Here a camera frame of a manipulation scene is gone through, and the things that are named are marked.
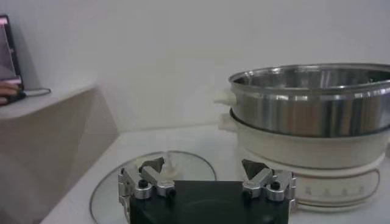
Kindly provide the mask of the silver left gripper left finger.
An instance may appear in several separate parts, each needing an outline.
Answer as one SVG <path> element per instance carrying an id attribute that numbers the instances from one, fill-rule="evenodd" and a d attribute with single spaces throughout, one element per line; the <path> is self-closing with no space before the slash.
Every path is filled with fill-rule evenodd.
<path id="1" fill-rule="evenodd" d="M 130 197 L 138 200 L 147 200 L 151 198 L 154 190 L 157 195 L 169 198 L 176 195 L 175 182 L 163 178 L 161 172 L 165 159 L 145 161 L 140 167 L 135 164 L 123 167 L 118 174 L 118 195 L 119 200 L 124 201 Z"/>

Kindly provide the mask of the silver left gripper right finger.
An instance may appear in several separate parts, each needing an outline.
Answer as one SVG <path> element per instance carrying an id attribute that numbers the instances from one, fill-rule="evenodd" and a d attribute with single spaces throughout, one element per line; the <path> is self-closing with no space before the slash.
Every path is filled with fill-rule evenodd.
<path id="1" fill-rule="evenodd" d="M 241 160 L 244 172 L 243 192 L 250 199 L 262 194 L 270 201 L 295 201 L 296 177 L 291 171 L 275 170 L 265 163 Z"/>

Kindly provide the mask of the person's bare hand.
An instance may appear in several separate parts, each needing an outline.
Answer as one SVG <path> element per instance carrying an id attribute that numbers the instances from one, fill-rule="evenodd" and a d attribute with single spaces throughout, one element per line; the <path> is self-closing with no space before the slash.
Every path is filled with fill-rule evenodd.
<path id="1" fill-rule="evenodd" d="M 1 82 L 0 83 L 0 103 L 1 106 L 7 105 L 9 103 L 9 99 L 12 96 L 16 96 L 19 92 L 20 88 L 16 84 L 8 83 L 8 82 Z"/>

